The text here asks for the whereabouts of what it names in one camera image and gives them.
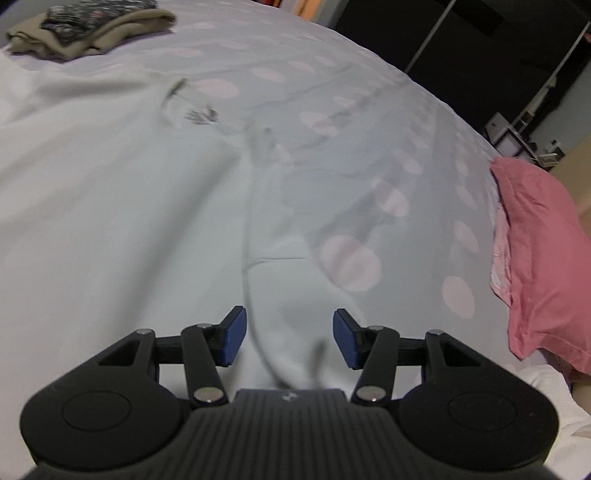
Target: polka dot bedsheet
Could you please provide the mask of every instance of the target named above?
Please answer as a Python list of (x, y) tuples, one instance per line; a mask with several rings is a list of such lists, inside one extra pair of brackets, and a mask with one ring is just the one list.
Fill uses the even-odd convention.
[[(441, 328), (519, 368), (508, 311), (489, 286), (495, 150), (403, 72), (332, 30), (250, 0), (159, 4), (178, 16), (169, 33), (64, 64), (17, 62), (76, 76), (143, 66), (186, 77), (214, 110), (256, 117), (277, 141), (282, 198), (314, 262), (367, 322), (404, 336)], [(400, 369), (395, 392), (417, 378)]]

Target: pink pillow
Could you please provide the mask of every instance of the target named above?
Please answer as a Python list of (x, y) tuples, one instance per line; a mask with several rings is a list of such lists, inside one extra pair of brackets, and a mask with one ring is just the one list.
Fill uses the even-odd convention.
[(564, 186), (516, 158), (491, 164), (509, 219), (509, 348), (544, 348), (591, 373), (591, 240)]

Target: black wardrobe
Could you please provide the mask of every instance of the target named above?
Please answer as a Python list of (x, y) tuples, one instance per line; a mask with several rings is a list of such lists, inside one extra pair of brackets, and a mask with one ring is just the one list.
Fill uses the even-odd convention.
[(335, 30), (482, 129), (516, 120), (588, 27), (570, 0), (349, 0)]

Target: metal pin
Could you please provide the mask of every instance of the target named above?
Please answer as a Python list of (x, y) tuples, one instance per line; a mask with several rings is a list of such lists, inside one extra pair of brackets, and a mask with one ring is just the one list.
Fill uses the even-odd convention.
[(386, 396), (386, 391), (375, 385), (365, 385), (364, 387), (358, 388), (355, 393), (358, 398), (365, 401), (379, 401)]
[(201, 403), (213, 403), (223, 398), (223, 391), (218, 387), (201, 387), (193, 392), (193, 396)]

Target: ribbed black surface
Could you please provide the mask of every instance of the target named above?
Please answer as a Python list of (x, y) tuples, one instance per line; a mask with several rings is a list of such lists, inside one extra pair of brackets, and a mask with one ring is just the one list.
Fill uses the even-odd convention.
[(542, 471), (467, 472), (416, 449), (383, 408), (348, 403), (339, 390), (243, 390), (223, 407), (196, 410), (163, 451), (103, 473), (42, 465), (27, 479), (359, 480), (550, 479)]

